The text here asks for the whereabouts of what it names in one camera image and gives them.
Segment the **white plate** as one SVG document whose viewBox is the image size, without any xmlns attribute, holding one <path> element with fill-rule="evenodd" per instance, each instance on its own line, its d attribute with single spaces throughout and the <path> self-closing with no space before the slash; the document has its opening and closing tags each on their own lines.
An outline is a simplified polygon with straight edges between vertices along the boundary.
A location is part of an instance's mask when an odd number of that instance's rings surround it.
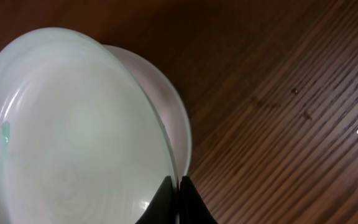
<svg viewBox="0 0 358 224">
<path fill-rule="evenodd" d="M 149 97 L 99 42 L 68 29 L 0 51 L 0 223 L 135 223 L 177 172 Z"/>
<path fill-rule="evenodd" d="M 126 49 L 105 45 L 130 71 L 150 98 L 170 140 L 178 178 L 188 174 L 192 154 L 191 126 L 186 108 L 170 80 L 152 63 Z"/>
</svg>

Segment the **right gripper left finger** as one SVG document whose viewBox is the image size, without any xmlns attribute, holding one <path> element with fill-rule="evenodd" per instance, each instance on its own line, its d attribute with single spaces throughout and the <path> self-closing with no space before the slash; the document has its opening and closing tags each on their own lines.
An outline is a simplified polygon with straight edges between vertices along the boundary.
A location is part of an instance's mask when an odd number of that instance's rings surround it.
<svg viewBox="0 0 358 224">
<path fill-rule="evenodd" d="M 149 206 L 135 224 L 175 224 L 177 206 L 170 176 L 166 176 Z"/>
</svg>

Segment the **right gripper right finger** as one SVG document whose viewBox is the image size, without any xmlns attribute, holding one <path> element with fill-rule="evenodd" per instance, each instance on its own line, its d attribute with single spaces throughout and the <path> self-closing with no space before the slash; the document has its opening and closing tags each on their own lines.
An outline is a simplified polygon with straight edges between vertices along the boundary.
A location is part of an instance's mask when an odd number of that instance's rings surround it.
<svg viewBox="0 0 358 224">
<path fill-rule="evenodd" d="M 218 224 L 188 176 L 181 179 L 178 201 L 180 224 Z"/>
</svg>

